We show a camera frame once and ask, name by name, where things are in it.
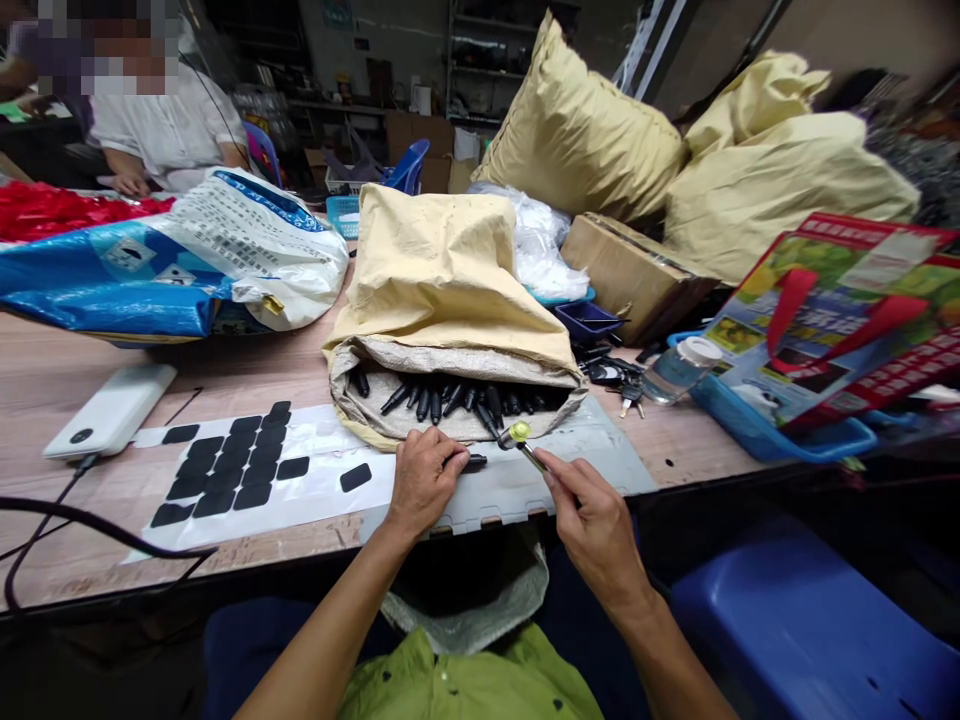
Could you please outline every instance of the yellow cloth bag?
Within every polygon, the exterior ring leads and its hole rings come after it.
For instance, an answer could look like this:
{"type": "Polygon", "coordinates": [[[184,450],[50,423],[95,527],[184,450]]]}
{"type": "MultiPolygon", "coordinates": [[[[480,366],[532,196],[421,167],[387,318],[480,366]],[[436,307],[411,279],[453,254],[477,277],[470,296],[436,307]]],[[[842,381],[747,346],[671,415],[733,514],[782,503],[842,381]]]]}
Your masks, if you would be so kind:
{"type": "Polygon", "coordinates": [[[813,114],[829,77],[770,51],[724,89],[687,134],[692,157],[667,194],[666,247],[737,285],[810,213],[909,222],[920,193],[864,149],[863,121],[813,114]]]}
{"type": "MultiPolygon", "coordinates": [[[[563,388],[556,412],[524,416],[534,436],[579,406],[585,381],[566,328],[513,276],[516,218],[491,195],[410,197],[379,185],[360,193],[360,242],[347,304],[324,344],[330,391],[346,428],[380,450],[411,429],[426,430],[415,408],[380,407],[400,385],[397,373],[448,373],[476,380],[563,388]],[[359,363],[370,395],[348,382],[359,363]]],[[[444,418],[450,437],[491,440],[463,409],[444,418]]]]}
{"type": "Polygon", "coordinates": [[[667,118],[587,70],[548,12],[523,85],[472,179],[510,185],[570,215],[629,223],[663,207],[684,156],[667,118]]]}

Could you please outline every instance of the hand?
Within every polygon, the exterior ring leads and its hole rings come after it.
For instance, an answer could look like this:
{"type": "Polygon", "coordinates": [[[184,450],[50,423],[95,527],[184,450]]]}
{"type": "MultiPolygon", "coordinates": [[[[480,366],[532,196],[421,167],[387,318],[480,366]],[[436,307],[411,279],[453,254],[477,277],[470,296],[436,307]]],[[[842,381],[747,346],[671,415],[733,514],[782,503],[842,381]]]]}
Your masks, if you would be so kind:
{"type": "Polygon", "coordinates": [[[620,613],[642,611],[655,591],[620,493],[583,458],[568,463],[543,448],[534,455],[549,470],[543,479],[557,506],[557,534],[597,600],[615,622],[620,613]]]}
{"type": "Polygon", "coordinates": [[[397,447],[393,498],[384,525],[399,531],[411,546],[437,524],[457,489],[457,477],[470,451],[436,427],[411,430],[397,447]]]}
{"type": "Polygon", "coordinates": [[[49,96],[37,95],[36,93],[30,93],[17,99],[17,107],[20,108],[21,112],[38,119],[47,114],[51,104],[52,100],[49,96]]]}
{"type": "Polygon", "coordinates": [[[146,197],[150,194],[147,181],[137,175],[114,175],[110,187],[127,197],[146,197]]]}

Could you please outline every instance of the shelf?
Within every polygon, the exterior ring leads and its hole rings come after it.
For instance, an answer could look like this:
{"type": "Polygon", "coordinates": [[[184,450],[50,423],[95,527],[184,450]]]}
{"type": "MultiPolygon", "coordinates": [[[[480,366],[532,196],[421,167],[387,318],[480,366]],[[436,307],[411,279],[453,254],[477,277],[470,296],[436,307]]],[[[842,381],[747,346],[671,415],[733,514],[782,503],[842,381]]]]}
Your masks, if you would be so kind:
{"type": "Polygon", "coordinates": [[[447,115],[447,120],[459,121],[459,122],[472,122],[472,123],[478,123],[480,125],[500,126],[503,124],[503,120],[497,120],[496,118],[483,117],[482,115],[456,115],[454,113],[450,113],[447,115]]]}
{"type": "Polygon", "coordinates": [[[483,68],[464,67],[463,65],[454,65],[453,71],[467,75],[485,75],[487,77],[503,78],[505,80],[523,80],[526,75],[520,73],[508,73],[502,70],[484,70],[483,68]]]}
{"type": "Polygon", "coordinates": [[[453,19],[454,22],[463,23],[464,25],[499,28],[501,30],[512,30],[513,32],[523,32],[531,35],[536,35],[540,30],[540,28],[531,25],[515,25],[514,23],[507,23],[502,20],[487,20],[486,18],[474,17],[473,15],[454,15],[453,19]]]}

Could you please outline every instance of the wooden table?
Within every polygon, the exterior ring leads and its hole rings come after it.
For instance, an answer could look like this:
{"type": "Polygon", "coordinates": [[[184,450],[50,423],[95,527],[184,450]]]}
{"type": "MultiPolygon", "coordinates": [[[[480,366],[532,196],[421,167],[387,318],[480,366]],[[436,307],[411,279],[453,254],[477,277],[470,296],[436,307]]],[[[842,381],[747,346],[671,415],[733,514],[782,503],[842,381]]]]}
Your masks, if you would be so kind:
{"type": "MultiPolygon", "coordinates": [[[[351,261],[344,288],[351,280],[351,261]]],[[[217,337],[149,352],[119,350],[99,340],[0,315],[0,494],[54,500],[70,480],[62,462],[41,452],[108,377],[123,365],[166,362],[179,370],[145,427],[177,417],[188,424],[257,414],[277,400],[294,407],[330,403],[327,365],[320,352],[344,303],[303,330],[271,336],[217,337]]],[[[618,351],[630,358],[635,351],[618,351]]],[[[592,387],[601,405],[630,438],[661,488],[702,483],[763,469],[691,401],[670,408],[645,405],[620,419],[620,398],[592,387]]],[[[170,487],[181,447],[123,452],[95,466],[67,503],[138,532],[170,487]]],[[[0,512],[0,554],[25,542],[40,516],[0,512]]],[[[54,519],[51,527],[60,521],[54,519]]],[[[360,514],[264,533],[220,544],[195,577],[280,563],[360,545],[360,514]]],[[[191,561],[147,560],[121,565],[128,550],[84,527],[71,525],[40,540],[17,574],[24,607],[49,606],[128,592],[178,578],[191,561]]],[[[5,576],[12,558],[0,562],[5,576]]],[[[0,611],[6,609],[0,598],[0,611]]]]}

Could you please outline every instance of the blue stool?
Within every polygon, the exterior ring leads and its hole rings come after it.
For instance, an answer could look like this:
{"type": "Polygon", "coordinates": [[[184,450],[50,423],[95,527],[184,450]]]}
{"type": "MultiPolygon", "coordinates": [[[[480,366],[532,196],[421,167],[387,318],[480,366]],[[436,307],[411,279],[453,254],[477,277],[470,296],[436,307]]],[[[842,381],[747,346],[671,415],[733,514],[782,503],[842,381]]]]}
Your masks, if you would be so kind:
{"type": "Polygon", "coordinates": [[[420,194],[420,173],[423,171],[423,158],[430,149],[430,141],[417,140],[400,158],[397,167],[383,184],[407,195],[420,194]]]}
{"type": "Polygon", "coordinates": [[[273,147],[273,140],[270,139],[270,136],[267,135],[259,125],[254,125],[246,120],[243,121],[243,129],[247,131],[247,145],[250,149],[251,160],[259,160],[260,150],[262,149],[270,159],[270,169],[273,170],[274,173],[272,181],[278,188],[283,190],[283,183],[280,181],[280,162],[277,160],[277,151],[273,147]]]}
{"type": "Polygon", "coordinates": [[[671,607],[764,718],[960,718],[960,653],[792,517],[683,578],[671,607]]]}

